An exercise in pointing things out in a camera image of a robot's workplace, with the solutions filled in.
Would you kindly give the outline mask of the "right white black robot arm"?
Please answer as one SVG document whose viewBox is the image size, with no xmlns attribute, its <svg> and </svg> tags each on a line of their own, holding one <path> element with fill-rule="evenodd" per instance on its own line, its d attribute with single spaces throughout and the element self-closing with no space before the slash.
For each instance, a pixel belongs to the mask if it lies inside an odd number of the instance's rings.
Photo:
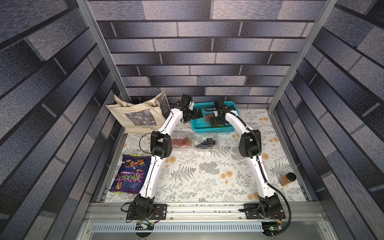
<svg viewBox="0 0 384 240">
<path fill-rule="evenodd" d="M 284 210 L 280 202 L 283 194 L 270 184 L 265 172 L 260 131 L 251 128 L 234 107 L 225 105 L 223 101 L 216 101 L 213 107 L 205 108 L 205 110 L 213 112 L 220 124 L 232 125 L 240 135 L 239 152 L 242 157 L 246 158 L 256 177 L 259 206 L 255 211 L 265 219 L 274 217 L 277 217 L 278 220 L 283 219 Z"/>
</svg>

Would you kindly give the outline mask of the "black grape bunch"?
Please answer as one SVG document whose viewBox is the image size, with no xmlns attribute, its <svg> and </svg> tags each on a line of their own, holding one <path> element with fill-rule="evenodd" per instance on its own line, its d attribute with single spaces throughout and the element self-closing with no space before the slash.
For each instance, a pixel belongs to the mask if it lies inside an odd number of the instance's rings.
<svg viewBox="0 0 384 240">
<path fill-rule="evenodd" d="M 207 138 L 201 143 L 197 144 L 195 147 L 197 149 L 213 149 L 216 147 L 216 141 L 213 138 Z"/>
</svg>

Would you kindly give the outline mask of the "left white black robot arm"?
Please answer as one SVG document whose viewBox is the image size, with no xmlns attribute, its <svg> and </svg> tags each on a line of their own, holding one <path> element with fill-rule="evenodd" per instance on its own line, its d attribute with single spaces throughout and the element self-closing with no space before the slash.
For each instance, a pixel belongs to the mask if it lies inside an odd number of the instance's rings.
<svg viewBox="0 0 384 240">
<path fill-rule="evenodd" d="M 162 165 L 172 153 L 171 136 L 177 124 L 202 117 L 202 111 L 194 109 L 192 97 L 184 94 L 179 101 L 172 104 L 171 113 L 162 127 L 151 133 L 151 162 L 148 175 L 142 189 L 129 205 L 126 219 L 128 223 L 133 220 L 146 220 L 153 214 L 157 181 Z"/>
</svg>

